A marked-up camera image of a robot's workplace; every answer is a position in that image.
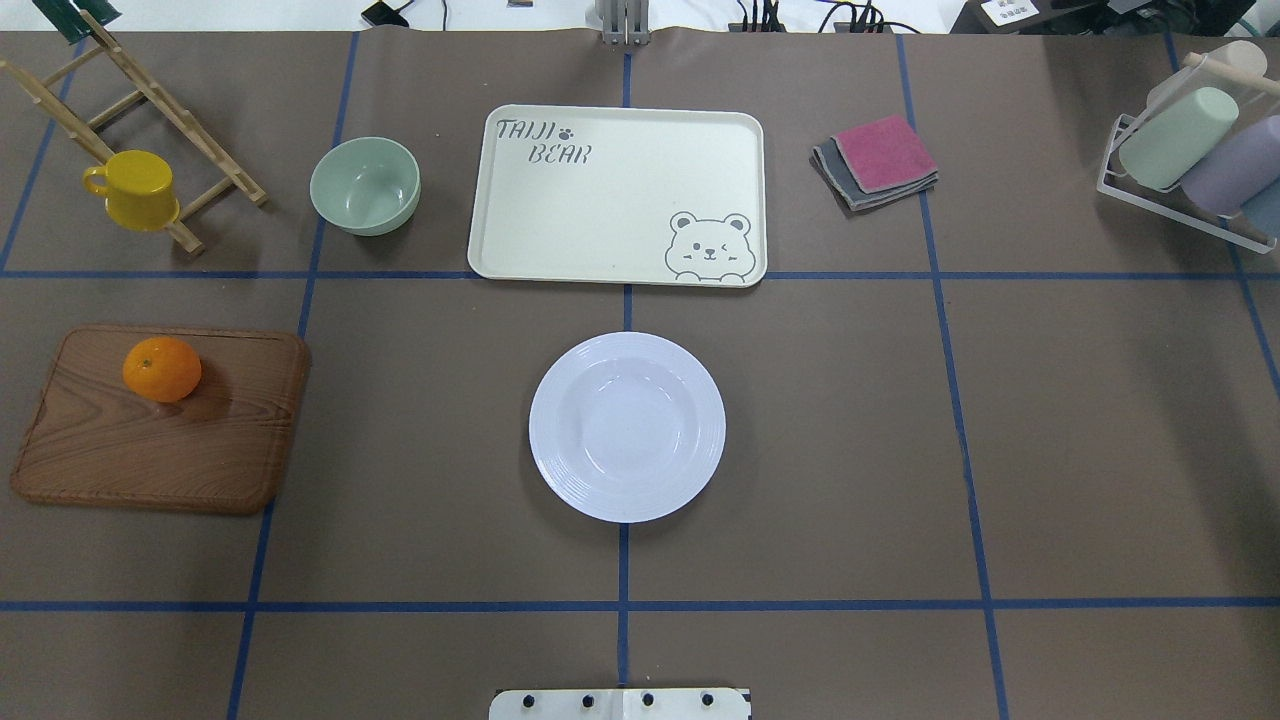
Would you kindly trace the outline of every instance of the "mint green bowl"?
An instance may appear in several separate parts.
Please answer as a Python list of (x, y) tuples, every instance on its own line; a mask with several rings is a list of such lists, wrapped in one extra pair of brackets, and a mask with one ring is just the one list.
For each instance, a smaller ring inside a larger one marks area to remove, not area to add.
[(403, 225), (421, 192), (413, 154), (385, 137), (348, 140), (311, 173), (316, 213), (351, 234), (383, 234)]

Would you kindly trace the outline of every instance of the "bear drawing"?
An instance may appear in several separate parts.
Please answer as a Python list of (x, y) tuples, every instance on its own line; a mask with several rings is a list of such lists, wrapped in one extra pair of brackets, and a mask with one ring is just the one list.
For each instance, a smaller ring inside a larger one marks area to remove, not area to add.
[(746, 241), (751, 222), (733, 213), (723, 220), (699, 220), (692, 213), (671, 217), (667, 266), (698, 281), (744, 284), (755, 269), (755, 254)]

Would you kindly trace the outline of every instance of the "orange fruit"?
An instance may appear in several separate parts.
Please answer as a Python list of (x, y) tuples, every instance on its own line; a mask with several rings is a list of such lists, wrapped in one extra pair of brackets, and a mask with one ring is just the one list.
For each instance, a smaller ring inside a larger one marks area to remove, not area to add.
[(196, 348), (175, 337), (148, 337), (124, 356), (124, 384), (156, 402), (191, 395), (202, 370)]

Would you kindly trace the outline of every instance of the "bear ear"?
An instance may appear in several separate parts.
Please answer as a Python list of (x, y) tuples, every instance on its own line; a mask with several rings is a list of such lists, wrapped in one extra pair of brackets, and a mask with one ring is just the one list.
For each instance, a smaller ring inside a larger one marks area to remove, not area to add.
[(751, 220), (748, 220), (746, 215), (739, 215), (737, 213), (733, 213), (732, 215), (724, 218), (724, 222), (728, 223), (735, 229), (742, 231), (742, 234), (751, 232)]
[(696, 223), (698, 218), (692, 213), (676, 213), (671, 217), (671, 229), (680, 232), (689, 223)]

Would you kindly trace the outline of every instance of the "mug handle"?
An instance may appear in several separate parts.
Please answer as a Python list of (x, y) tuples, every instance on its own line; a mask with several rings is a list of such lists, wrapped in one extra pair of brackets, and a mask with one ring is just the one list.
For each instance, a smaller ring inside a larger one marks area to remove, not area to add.
[(106, 168), (104, 165), (97, 165), (96, 168), (90, 168), (84, 170), (84, 174), (81, 176), (81, 182), (84, 183), (84, 190), (92, 192), (99, 197), (106, 197), (106, 183), (99, 184), (91, 181), (90, 178), (93, 177), (106, 178)]

